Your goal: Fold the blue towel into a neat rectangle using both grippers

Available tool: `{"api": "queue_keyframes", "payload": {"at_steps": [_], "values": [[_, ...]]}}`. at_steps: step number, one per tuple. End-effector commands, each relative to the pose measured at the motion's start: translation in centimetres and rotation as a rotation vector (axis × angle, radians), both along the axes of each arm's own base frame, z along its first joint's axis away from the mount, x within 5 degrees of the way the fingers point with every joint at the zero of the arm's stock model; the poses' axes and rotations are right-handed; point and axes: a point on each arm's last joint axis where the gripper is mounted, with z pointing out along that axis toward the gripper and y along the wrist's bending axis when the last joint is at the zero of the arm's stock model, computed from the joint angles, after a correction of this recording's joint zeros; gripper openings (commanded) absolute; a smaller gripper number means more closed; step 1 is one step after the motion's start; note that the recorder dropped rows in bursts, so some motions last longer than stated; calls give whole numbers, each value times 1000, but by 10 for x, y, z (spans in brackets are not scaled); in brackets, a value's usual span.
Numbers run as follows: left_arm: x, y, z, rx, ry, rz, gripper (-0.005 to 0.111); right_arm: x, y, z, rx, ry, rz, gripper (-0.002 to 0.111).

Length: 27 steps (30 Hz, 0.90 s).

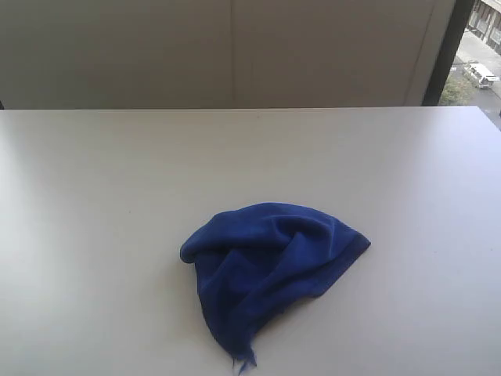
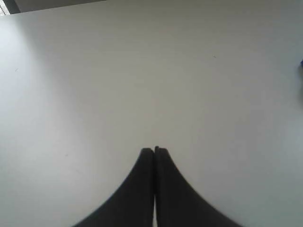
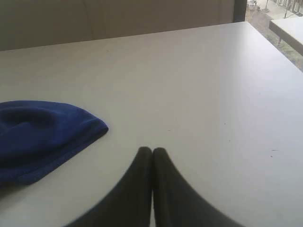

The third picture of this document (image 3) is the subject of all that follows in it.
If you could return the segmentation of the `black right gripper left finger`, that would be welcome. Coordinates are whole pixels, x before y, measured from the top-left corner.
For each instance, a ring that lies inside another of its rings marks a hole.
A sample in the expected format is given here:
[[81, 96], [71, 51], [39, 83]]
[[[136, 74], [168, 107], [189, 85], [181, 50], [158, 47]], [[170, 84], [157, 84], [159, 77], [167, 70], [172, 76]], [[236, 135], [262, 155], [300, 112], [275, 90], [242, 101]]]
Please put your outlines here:
[[152, 205], [152, 151], [140, 147], [116, 186], [69, 227], [148, 227]]

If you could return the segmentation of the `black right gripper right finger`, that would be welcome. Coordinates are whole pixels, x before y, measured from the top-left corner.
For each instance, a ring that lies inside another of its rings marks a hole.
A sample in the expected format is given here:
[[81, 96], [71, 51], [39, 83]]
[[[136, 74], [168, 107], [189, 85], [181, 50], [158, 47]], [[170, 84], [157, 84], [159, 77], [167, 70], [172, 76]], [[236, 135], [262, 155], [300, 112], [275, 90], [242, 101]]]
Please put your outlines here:
[[153, 204], [157, 227], [240, 227], [183, 178], [164, 148], [153, 151]]

